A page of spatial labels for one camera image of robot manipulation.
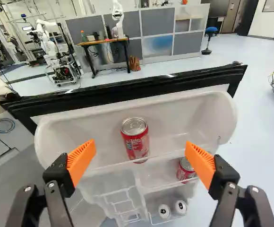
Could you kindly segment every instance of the bottle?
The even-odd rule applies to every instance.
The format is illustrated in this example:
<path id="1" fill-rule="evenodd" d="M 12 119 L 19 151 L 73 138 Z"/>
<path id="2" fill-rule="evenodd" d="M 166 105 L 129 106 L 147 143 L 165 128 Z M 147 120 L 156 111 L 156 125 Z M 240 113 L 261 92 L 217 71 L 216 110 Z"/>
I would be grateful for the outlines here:
<path id="1" fill-rule="evenodd" d="M 81 33 L 81 41 L 86 42 L 87 40 L 86 40 L 85 32 L 83 30 L 81 30 L 80 33 Z"/>

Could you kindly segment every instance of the soda can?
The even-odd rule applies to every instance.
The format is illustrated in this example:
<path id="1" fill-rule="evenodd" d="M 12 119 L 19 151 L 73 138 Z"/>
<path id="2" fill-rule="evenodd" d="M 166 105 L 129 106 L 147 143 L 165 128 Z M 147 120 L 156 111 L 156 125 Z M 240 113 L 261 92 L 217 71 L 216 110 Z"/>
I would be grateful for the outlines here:
<path id="1" fill-rule="evenodd" d="M 186 157 L 183 157 L 180 159 L 179 167 L 177 170 L 176 177 L 179 181 L 183 181 L 189 178 L 192 178 L 195 176 L 194 168 L 191 166 L 191 164 L 188 162 Z"/>
<path id="2" fill-rule="evenodd" d="M 120 132 L 130 160 L 147 157 L 149 137 L 148 126 L 144 119 L 140 117 L 125 119 L 122 122 Z M 145 161 L 142 160 L 134 163 L 143 163 Z"/>

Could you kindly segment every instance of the black door frame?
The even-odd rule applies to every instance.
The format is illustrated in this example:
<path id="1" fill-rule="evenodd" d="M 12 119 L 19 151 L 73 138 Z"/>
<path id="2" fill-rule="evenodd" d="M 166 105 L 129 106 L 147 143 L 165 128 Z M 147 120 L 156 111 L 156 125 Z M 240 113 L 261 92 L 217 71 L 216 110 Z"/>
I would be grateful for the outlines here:
<path id="1" fill-rule="evenodd" d="M 34 135 L 37 125 L 31 119 L 33 116 L 221 84 L 229 84 L 227 92 L 233 97 L 246 68 L 247 65 L 233 62 L 216 68 L 86 87 L 71 92 L 20 97 L 16 101 L 0 101 L 0 105 Z"/>

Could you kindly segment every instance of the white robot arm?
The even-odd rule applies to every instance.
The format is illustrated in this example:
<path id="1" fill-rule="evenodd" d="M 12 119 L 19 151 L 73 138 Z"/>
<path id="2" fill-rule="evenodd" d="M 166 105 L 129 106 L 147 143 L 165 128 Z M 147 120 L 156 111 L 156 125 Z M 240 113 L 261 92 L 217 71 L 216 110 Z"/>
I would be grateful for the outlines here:
<path id="1" fill-rule="evenodd" d="M 37 19 L 36 29 L 31 32 L 36 33 L 38 38 L 42 41 L 41 47 L 46 52 L 46 54 L 50 56 L 55 56 L 58 52 L 58 48 L 54 42 L 50 41 L 50 35 L 47 31 L 48 26 L 57 26 L 57 24 L 55 22 L 48 22 Z"/>
<path id="2" fill-rule="evenodd" d="M 119 22 L 116 24 L 116 27 L 112 29 L 114 37 L 117 37 L 119 39 L 125 38 L 122 28 L 122 23 L 124 19 L 123 8 L 118 0 L 113 0 L 112 18 L 113 20 L 119 20 Z"/>

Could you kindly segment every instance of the desk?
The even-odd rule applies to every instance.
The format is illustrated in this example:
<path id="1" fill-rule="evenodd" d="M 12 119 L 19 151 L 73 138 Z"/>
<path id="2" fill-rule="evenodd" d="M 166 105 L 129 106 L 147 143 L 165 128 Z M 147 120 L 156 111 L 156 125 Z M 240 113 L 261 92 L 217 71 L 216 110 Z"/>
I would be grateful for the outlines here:
<path id="1" fill-rule="evenodd" d="M 109 40 L 95 40 L 95 41 L 89 41 L 89 42 L 82 42 L 82 43 L 78 43 L 78 46 L 82 46 L 85 50 L 86 53 L 86 59 L 88 61 L 88 63 L 90 64 L 91 70 L 92 70 L 92 78 L 95 78 L 96 74 L 98 71 L 95 71 L 94 69 L 94 65 L 89 53 L 89 46 L 94 46 L 94 45 L 98 45 L 98 44 L 106 44 L 106 43 L 113 43 L 113 42 L 120 42 L 124 48 L 124 53 L 126 55 L 126 62 L 127 62 L 127 68 L 128 68 L 128 73 L 130 73 L 130 69 L 129 69 L 129 64 L 128 64 L 128 51 L 127 51 L 127 41 L 128 38 L 122 38 L 122 39 L 109 39 Z"/>

